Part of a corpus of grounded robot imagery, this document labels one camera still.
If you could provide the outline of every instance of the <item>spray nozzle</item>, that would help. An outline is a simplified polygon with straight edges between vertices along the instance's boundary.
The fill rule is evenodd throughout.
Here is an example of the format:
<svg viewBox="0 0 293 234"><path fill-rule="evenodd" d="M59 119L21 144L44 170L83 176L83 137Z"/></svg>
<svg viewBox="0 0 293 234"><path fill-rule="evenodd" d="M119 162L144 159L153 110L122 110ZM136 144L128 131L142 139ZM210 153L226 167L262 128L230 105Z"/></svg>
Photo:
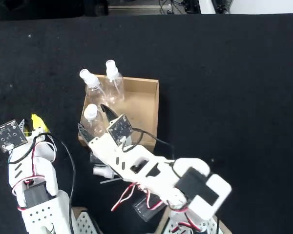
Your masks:
<svg viewBox="0 0 293 234"><path fill-rule="evenodd" d="M115 80L118 78L119 73L114 60L108 60L106 63L106 76L109 80Z"/></svg>
<svg viewBox="0 0 293 234"><path fill-rule="evenodd" d="M84 80L86 85L88 85L88 87L90 88L97 87L98 85L100 85L99 79L97 78L97 76L89 72L87 69L82 69L79 72L79 76Z"/></svg>

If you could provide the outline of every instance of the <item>white wall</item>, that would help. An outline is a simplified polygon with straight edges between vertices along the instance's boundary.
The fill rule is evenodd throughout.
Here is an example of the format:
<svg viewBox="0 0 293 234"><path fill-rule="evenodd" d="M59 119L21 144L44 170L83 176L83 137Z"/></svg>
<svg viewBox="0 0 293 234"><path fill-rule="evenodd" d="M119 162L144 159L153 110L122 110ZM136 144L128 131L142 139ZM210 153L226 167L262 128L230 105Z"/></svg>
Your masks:
<svg viewBox="0 0 293 234"><path fill-rule="evenodd" d="M231 14L293 13L293 0L233 0Z"/></svg>

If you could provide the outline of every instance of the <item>black wire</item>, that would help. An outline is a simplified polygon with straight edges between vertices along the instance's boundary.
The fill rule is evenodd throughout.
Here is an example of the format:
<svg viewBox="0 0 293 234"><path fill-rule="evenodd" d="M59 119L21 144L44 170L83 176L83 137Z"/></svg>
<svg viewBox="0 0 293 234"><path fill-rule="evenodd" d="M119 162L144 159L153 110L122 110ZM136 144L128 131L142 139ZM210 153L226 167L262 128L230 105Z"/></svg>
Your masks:
<svg viewBox="0 0 293 234"><path fill-rule="evenodd" d="M171 12L172 14L174 14L174 8L173 8L173 5L174 5L174 0L170 0L170 5L171 5Z"/></svg>
<svg viewBox="0 0 293 234"><path fill-rule="evenodd" d="M172 169L172 172L174 172L175 175L180 179L181 176L180 176L180 175L175 171L175 169L174 169L175 162L176 162L176 161L174 161L173 163L170 163L169 165L170 165L170 167L171 167L171 169Z"/></svg>
<svg viewBox="0 0 293 234"><path fill-rule="evenodd" d="M178 3L178 2L172 1L172 5L173 5L174 7L176 7L177 11L179 11L179 13L182 15L183 13L181 12L181 10L179 10L179 8L175 5L175 3L176 3L177 5L179 5L179 6L181 6L181 4Z"/></svg>
<svg viewBox="0 0 293 234"><path fill-rule="evenodd" d="M139 137L138 141L135 144L133 144L132 146L130 146L129 148L127 148L127 149L124 150L124 147L125 147L125 144L126 144L126 141L125 141L123 143L123 147L122 147L123 152L124 153L127 153L128 151L130 151L133 148L135 148L137 145L139 145L139 143L141 142L142 138L143 138L143 133L140 134L140 137Z"/></svg>
<svg viewBox="0 0 293 234"><path fill-rule="evenodd" d="M219 218L217 217L217 229L216 229L216 234L218 234L219 233Z"/></svg>
<svg viewBox="0 0 293 234"><path fill-rule="evenodd" d="M172 5L173 5L174 7L176 7L177 11L179 11L179 13L180 13L181 15L183 14L183 13L181 12L181 10L179 10L179 8L175 5L174 2L172 2Z"/></svg>
<svg viewBox="0 0 293 234"><path fill-rule="evenodd" d="M167 143L167 142L165 142L165 141L163 141L163 140L160 140L159 138L157 138L156 136L154 136L154 135L152 135L151 133L149 133L149 132L147 132L147 131L145 131L145 130L142 130L142 129L140 129L140 128L132 128L134 131L136 131L136 132L140 132L140 133L145 133L145 134L147 134L147 135L149 135L150 137L152 137L154 140L156 140L156 141L158 141L158 142L160 142L160 143L162 143L162 144L164 144L164 145L168 145L170 148L171 148L171 158L172 158L172 160L175 160L175 149L174 149L174 146L173 145L171 145L171 144L169 144L169 143Z"/></svg>
<svg viewBox="0 0 293 234"><path fill-rule="evenodd" d="M9 158L8 159L8 164L17 164L17 163L21 162L22 160L24 160L24 158L26 158L30 154L30 152L33 150L33 148L35 147L37 138L38 137L41 137L41 136L44 136L44 135L49 135L49 136L53 137L55 140L57 140L58 142L61 143L61 145L65 148L65 150L66 150L66 152L67 152L67 154L68 154L68 156L70 158L71 164L72 164L72 168L73 168L73 180L72 180L72 189L71 189L70 198L69 198L68 215L69 215L69 227L70 227L70 231L72 232L71 234L74 234L73 222L72 222L72 199L73 199L74 188L75 188L76 168L75 168L74 159L73 159L72 155L70 154L67 146L64 144L64 142L61 141L61 140L59 140L55 136L53 136L51 133L40 133L40 134L38 134L37 136L35 136L33 138L33 143L31 144L29 150L22 157L20 157L19 159L15 160L14 162L10 162L10 158Z"/></svg>
<svg viewBox="0 0 293 234"><path fill-rule="evenodd" d="M165 11L163 10L163 6L164 6L164 4L167 2L167 0L165 0L164 2L163 2L163 4L161 5L161 8L160 8L160 12L161 12L161 15L164 13L165 14Z"/></svg>

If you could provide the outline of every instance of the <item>open cardboard box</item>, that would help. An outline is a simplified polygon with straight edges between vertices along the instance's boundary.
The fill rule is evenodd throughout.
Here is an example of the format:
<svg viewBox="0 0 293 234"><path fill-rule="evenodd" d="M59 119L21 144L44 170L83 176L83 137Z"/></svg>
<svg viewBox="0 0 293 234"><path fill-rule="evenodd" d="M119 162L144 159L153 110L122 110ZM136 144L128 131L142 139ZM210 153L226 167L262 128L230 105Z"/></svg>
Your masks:
<svg viewBox="0 0 293 234"><path fill-rule="evenodd" d="M100 81L104 79L102 75L96 75ZM143 129L152 135L157 135L158 120L158 101L159 101L159 81L155 79L142 79L124 77L125 102L120 106L111 106L110 108L118 115L126 114L131 125L135 128ZM132 141L136 142L140 133L132 134ZM85 146L83 139L78 136L79 141ZM149 151L153 151L156 141L150 136L144 134L141 145Z"/></svg>

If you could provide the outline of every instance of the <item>circuit board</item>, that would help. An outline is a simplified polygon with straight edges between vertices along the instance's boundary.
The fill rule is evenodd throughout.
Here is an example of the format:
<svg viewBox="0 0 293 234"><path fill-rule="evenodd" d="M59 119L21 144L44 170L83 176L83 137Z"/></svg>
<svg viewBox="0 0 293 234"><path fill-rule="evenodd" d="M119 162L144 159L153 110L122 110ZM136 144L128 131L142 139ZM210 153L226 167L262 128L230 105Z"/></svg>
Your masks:
<svg viewBox="0 0 293 234"><path fill-rule="evenodd" d="M5 153L28 141L15 120L0 125L0 149Z"/></svg>
<svg viewBox="0 0 293 234"><path fill-rule="evenodd" d="M115 122L108 127L108 133L112 136L117 146L120 146L132 133L132 126L126 117L121 115Z"/></svg>

